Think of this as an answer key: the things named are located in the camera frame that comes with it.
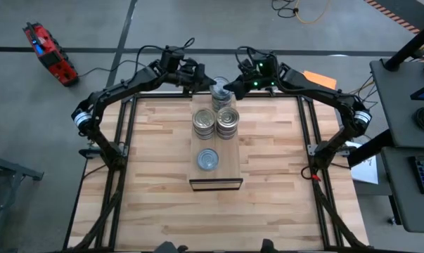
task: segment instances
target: gray floor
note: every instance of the gray floor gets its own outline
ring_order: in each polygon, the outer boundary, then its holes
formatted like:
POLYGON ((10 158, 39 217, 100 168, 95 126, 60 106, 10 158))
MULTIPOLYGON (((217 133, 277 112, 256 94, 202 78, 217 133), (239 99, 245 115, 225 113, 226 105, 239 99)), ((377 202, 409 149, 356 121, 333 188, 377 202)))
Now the gray floor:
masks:
MULTIPOLYGON (((304 18, 316 15, 322 4, 302 1, 304 18)), ((130 0, 0 1, 0 46, 28 46, 21 28, 39 21, 65 47, 116 47, 130 0)), ((139 0, 126 47, 144 44, 182 45, 195 37, 193 48, 257 48, 288 50, 395 51, 412 33, 362 0, 332 0, 328 13, 315 25, 284 20, 260 0, 139 0)), ((93 67, 110 68, 114 54, 71 53, 79 73, 93 67)), ((141 56, 149 63, 159 55, 141 56)), ((209 76, 235 78, 233 56, 191 55, 206 64, 209 76)), ((122 60, 135 59, 123 55, 122 60)), ((338 81, 351 91, 369 76, 369 62, 379 57, 281 56, 297 70, 310 70, 338 81)), ((125 63, 116 81, 129 78, 134 65, 125 63)), ((86 140, 77 135, 70 113, 81 99, 107 82, 107 72, 93 72, 72 88, 61 86, 33 53, 0 53, 0 157, 45 171, 44 180, 26 179, 8 216, 4 247, 20 252, 60 249, 75 202, 84 159, 77 154, 86 140)), ((164 85, 161 91, 175 90, 164 85)), ((372 109, 367 131, 375 136, 387 125, 381 104, 372 109)), ((375 247, 424 252, 424 234, 389 226, 392 215, 384 197, 360 197, 360 206, 375 247)))

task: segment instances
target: wooden board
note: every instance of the wooden board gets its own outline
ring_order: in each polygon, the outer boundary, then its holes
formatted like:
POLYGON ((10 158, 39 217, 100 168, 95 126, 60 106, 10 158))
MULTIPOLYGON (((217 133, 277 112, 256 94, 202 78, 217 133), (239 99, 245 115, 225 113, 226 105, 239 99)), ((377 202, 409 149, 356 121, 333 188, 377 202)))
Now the wooden board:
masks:
MULTIPOLYGON (((201 108, 212 110, 212 96, 194 95, 191 101, 192 113, 201 108)), ((235 97, 232 98, 232 107, 236 108, 235 97)), ((221 140, 216 133, 208 140, 199 139, 194 129, 191 130, 191 166, 188 179, 236 179, 240 178, 240 162, 238 148, 238 132, 230 140, 221 140), (198 153, 205 149, 211 148, 218 154, 219 163, 214 171, 204 171, 199 168, 196 162, 198 153)), ((224 184, 222 187, 212 188, 229 188, 224 184)))
MULTIPOLYGON (((338 130, 335 111, 315 104, 323 140, 329 139, 338 130)), ((307 158, 297 101, 245 98, 236 105, 244 183, 236 191, 194 193, 187 179, 191 99, 138 102, 117 250, 154 250, 168 240, 193 251, 259 251, 263 238, 277 249, 323 248, 311 183, 300 176, 307 158)), ((108 107, 101 125, 110 139, 118 110, 118 105, 108 107)), ((342 158, 334 162, 346 164, 342 158)), ((92 160, 86 172, 100 165, 92 160)), ((350 171, 332 166, 329 173, 340 216, 368 243, 350 171)), ((106 174, 100 170, 84 180, 69 245, 76 245, 97 219, 106 174)), ((329 218, 327 223, 332 237, 329 218)))

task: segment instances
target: red power tool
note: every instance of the red power tool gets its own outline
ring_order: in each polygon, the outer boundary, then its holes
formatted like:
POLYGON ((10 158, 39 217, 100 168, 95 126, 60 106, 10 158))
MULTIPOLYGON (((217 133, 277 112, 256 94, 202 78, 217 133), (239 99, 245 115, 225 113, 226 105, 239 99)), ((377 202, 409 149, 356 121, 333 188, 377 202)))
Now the red power tool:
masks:
POLYGON ((77 81, 79 77, 74 65, 68 59, 63 48, 58 44, 52 34, 46 30, 40 23, 31 24, 27 22, 27 27, 23 28, 24 33, 29 39, 38 59, 44 67, 58 79, 64 86, 70 86, 77 81))

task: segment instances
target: desk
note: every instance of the desk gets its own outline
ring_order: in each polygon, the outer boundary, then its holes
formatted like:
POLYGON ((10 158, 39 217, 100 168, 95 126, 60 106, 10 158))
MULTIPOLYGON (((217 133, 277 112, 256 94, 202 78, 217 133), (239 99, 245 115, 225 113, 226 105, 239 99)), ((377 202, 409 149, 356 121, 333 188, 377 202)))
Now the desk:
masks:
POLYGON ((424 149, 385 147, 380 154, 404 228, 408 232, 424 233, 424 194, 420 193, 407 160, 411 156, 424 155, 424 149))
POLYGON ((380 152, 382 147, 424 148, 424 131, 412 119, 424 100, 411 100, 410 95, 424 87, 424 63, 404 62, 390 72, 379 60, 370 63, 389 129, 353 152, 348 161, 354 166, 380 152))
MULTIPOLYGON (((138 99, 116 250, 149 251, 168 240, 192 251, 258 252, 263 238, 279 250, 323 249, 311 183, 300 176, 308 161, 296 98, 245 98, 236 106, 244 182, 240 190, 194 193, 187 179, 191 98, 138 99)), ((105 111, 101 128, 108 138, 119 108, 105 111)), ((327 140, 338 131, 335 111, 321 103, 315 109, 327 140)), ((334 162, 345 164, 341 157, 334 162)), ((102 164, 89 160, 86 173, 102 164)), ((329 174, 340 216, 368 244, 350 171, 331 166, 329 174)), ((98 218, 106 175, 99 170, 84 180, 68 247, 98 218)))

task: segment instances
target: black stand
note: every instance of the black stand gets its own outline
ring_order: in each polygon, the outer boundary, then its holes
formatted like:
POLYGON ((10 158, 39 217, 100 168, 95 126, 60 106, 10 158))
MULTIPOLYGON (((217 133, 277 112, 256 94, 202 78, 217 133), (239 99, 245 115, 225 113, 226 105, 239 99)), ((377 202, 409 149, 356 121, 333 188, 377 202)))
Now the black stand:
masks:
POLYGON ((8 190, 5 190, 1 194, 2 198, 0 199, 0 232, 4 226, 4 221, 6 218, 6 212, 8 208, 13 204, 15 199, 15 194, 18 188, 20 187, 22 178, 24 176, 31 177, 34 181, 40 181, 43 179, 43 172, 38 172, 27 167, 23 167, 19 164, 8 162, 0 158, 0 174, 4 176, 11 176, 11 186, 8 190))

